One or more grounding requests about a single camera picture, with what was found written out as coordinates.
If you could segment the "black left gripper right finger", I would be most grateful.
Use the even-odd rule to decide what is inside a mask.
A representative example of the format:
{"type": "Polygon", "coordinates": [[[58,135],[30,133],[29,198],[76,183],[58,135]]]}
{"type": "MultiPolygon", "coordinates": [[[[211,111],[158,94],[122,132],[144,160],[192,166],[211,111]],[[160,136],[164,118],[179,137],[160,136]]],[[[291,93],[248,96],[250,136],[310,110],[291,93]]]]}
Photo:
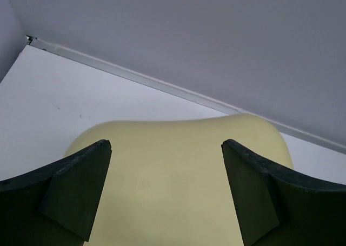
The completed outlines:
{"type": "Polygon", "coordinates": [[[244,245],[345,245],[345,185],[289,169],[232,139],[222,153],[244,245]]]}

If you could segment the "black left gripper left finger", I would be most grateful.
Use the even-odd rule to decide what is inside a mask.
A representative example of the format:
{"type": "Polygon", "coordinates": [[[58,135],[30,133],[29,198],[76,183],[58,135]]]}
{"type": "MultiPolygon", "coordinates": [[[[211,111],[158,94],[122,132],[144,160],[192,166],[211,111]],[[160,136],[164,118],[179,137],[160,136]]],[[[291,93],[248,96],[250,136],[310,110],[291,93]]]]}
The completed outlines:
{"type": "Polygon", "coordinates": [[[1,245],[83,245],[90,239],[111,160],[102,139],[1,181],[1,245]]]}

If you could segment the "pale yellow hard-shell suitcase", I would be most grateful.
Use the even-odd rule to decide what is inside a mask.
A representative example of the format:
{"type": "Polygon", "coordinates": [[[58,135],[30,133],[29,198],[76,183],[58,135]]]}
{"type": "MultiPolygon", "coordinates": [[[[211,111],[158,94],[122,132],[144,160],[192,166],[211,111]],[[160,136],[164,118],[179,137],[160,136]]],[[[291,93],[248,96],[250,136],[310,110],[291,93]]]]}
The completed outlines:
{"type": "Polygon", "coordinates": [[[101,139],[112,154],[89,245],[242,245],[222,143],[294,166],[278,130],[247,114],[106,122],[80,134],[66,155],[101,139]]]}

